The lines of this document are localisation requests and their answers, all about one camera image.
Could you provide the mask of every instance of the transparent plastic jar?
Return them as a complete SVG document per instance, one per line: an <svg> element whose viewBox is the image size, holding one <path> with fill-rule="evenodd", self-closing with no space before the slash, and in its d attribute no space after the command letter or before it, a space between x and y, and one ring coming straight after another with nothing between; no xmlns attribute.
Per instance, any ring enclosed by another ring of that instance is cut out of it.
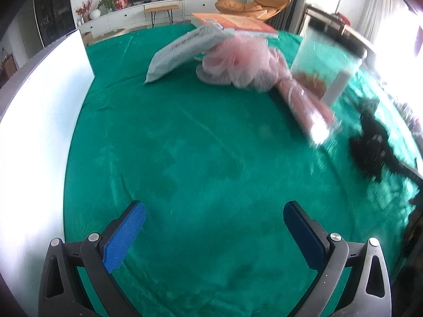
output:
<svg viewBox="0 0 423 317"><path fill-rule="evenodd" d="M312 18L291 72L299 83L331 106L366 56L366 49L355 39Z"/></svg>

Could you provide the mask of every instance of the silver bolt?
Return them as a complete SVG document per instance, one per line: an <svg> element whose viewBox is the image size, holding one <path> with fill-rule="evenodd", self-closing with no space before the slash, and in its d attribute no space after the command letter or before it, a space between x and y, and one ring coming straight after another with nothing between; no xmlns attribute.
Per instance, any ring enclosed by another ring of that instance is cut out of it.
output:
<svg viewBox="0 0 423 317"><path fill-rule="evenodd" d="M59 245L59 243L60 243L60 240L58 238L53 238L52 241L50 242L52 247L56 247L57 245Z"/></svg>
<svg viewBox="0 0 423 317"><path fill-rule="evenodd" d="M333 232L333 233L330 234L330 239L332 241L339 242L340 240L342 240L342 237L341 237L340 234Z"/></svg>
<svg viewBox="0 0 423 317"><path fill-rule="evenodd" d="M90 242L95 242L95 241L98 241L98 240L99 240L99 238L100 238L100 235L99 235L99 234L97 234L96 232L88 236L88 240L89 240Z"/></svg>
<svg viewBox="0 0 423 317"><path fill-rule="evenodd" d="M378 247L378 246L380 245L380 243L379 243L378 239L377 239L377 238L374 238L374 237L371 237L371 238L369 239L369 243L370 243L371 245L373 245L373 247Z"/></svg>

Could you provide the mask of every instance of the white vase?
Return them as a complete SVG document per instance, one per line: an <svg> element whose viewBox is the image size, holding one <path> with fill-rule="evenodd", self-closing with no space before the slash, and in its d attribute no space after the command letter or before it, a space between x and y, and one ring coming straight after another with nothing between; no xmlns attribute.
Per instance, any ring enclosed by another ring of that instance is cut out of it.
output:
<svg viewBox="0 0 423 317"><path fill-rule="evenodd" d="M90 19L94 20L97 19L102 13L100 12L99 9L95 9L90 13Z"/></svg>

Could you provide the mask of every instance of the orange leather lounge chair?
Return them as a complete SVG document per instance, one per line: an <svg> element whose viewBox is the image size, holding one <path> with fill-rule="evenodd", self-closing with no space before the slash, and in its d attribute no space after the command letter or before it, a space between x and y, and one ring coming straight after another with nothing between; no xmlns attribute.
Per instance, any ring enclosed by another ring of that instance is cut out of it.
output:
<svg viewBox="0 0 423 317"><path fill-rule="evenodd" d="M291 0L254 0L242 4L236 0L217 0L215 7L222 14L244 15L267 20L290 4Z"/></svg>

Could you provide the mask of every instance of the blue textured pad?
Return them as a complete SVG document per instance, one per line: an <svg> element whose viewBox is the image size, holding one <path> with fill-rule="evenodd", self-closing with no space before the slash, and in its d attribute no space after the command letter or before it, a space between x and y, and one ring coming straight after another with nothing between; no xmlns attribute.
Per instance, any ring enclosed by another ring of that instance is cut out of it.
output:
<svg viewBox="0 0 423 317"><path fill-rule="evenodd" d="M311 269L322 271L325 267L325 249L316 234L292 203L283 208L283 220L295 243Z"/></svg>
<svg viewBox="0 0 423 317"><path fill-rule="evenodd" d="M138 202L104 247L103 264L109 273L121 265L145 222L145 215L144 204Z"/></svg>

